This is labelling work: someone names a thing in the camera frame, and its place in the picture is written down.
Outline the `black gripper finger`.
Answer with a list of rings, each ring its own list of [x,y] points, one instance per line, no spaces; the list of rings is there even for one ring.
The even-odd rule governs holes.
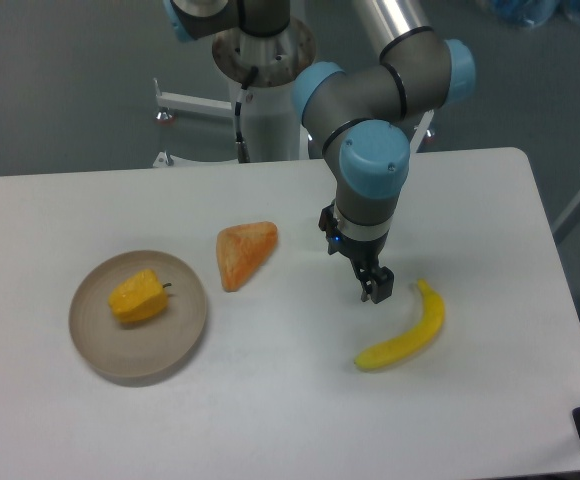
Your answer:
[[[351,265],[356,279],[361,284],[361,301],[366,302],[370,299],[373,291],[371,270],[368,269],[367,264],[362,261],[352,261]]]
[[[392,295],[394,274],[388,267],[374,266],[370,273],[370,298],[374,304],[379,304]]]

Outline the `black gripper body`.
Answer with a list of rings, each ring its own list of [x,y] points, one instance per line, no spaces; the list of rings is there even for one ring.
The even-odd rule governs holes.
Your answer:
[[[387,222],[359,225],[345,217],[335,203],[322,209],[318,221],[325,234],[330,255],[339,253],[348,258],[358,270],[370,271],[379,267],[379,254],[387,238]]]

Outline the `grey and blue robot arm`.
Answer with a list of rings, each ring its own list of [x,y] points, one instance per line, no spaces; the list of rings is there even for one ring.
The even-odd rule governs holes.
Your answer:
[[[237,158],[275,135],[246,123],[250,93],[285,87],[296,113],[336,180],[319,219],[330,253],[351,262],[363,300],[381,302],[394,276],[379,263],[412,147],[399,123],[468,97],[476,71],[469,48],[440,38],[416,1],[358,1],[355,9],[378,62],[349,74],[318,62],[304,25],[286,1],[167,1],[182,42],[213,41],[221,73],[236,85],[231,116]]]

